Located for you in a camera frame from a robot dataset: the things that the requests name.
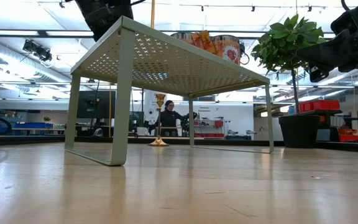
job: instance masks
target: lamp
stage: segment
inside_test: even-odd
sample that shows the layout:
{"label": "lamp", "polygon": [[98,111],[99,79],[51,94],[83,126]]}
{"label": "lamp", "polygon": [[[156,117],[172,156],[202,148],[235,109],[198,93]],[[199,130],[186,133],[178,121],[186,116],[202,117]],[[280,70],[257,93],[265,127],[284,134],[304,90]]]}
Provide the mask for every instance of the lamp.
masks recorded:
{"label": "lamp", "polygon": [[157,137],[154,142],[150,143],[149,146],[169,146],[169,144],[165,143],[161,138],[161,107],[164,104],[165,94],[156,94],[157,105],[158,105],[158,128],[157,128]]}

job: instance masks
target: spotlight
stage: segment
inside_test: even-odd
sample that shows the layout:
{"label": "spotlight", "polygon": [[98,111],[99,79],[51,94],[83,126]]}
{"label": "spotlight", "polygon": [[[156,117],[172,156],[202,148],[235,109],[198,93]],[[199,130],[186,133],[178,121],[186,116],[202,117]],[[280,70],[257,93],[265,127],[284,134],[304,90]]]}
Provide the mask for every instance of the spotlight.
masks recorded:
{"label": "spotlight", "polygon": [[34,54],[41,61],[46,62],[52,59],[50,49],[45,49],[41,45],[37,45],[32,40],[25,40],[23,50],[29,54]]}

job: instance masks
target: potted plant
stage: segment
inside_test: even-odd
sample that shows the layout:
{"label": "potted plant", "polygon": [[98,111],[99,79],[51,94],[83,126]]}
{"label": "potted plant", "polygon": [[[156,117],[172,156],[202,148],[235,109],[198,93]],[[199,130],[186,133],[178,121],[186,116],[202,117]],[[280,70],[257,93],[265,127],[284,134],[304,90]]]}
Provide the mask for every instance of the potted plant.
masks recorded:
{"label": "potted plant", "polygon": [[44,122],[46,123],[45,128],[50,128],[50,124],[49,125],[47,124],[49,121],[50,121],[50,117],[44,116]]}
{"label": "potted plant", "polygon": [[271,30],[259,39],[259,44],[252,49],[251,55],[268,72],[280,73],[289,70],[292,75],[295,116],[279,118],[286,147],[314,147],[318,130],[319,116],[299,115],[298,92],[296,90],[296,70],[299,67],[308,68],[308,63],[296,55],[296,51],[304,47],[325,42],[321,27],[315,22],[302,18],[298,14],[287,18],[284,24],[274,23]]}

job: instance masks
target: brass lamp base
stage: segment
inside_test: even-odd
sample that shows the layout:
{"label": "brass lamp base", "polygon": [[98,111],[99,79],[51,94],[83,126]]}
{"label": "brass lamp base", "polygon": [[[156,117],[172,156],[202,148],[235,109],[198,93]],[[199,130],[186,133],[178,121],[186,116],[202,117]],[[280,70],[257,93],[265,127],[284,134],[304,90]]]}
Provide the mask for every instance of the brass lamp base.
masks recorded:
{"label": "brass lamp base", "polygon": [[165,143],[161,137],[157,137],[149,146],[169,146],[169,144]]}

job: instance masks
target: wooden floor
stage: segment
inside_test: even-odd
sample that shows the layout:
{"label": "wooden floor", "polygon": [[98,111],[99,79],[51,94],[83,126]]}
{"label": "wooden floor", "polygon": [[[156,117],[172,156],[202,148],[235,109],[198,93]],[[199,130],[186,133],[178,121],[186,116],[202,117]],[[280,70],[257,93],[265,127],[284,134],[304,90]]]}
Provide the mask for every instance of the wooden floor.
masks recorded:
{"label": "wooden floor", "polygon": [[62,143],[1,146],[2,223],[358,224],[358,153],[130,145],[107,167]]}

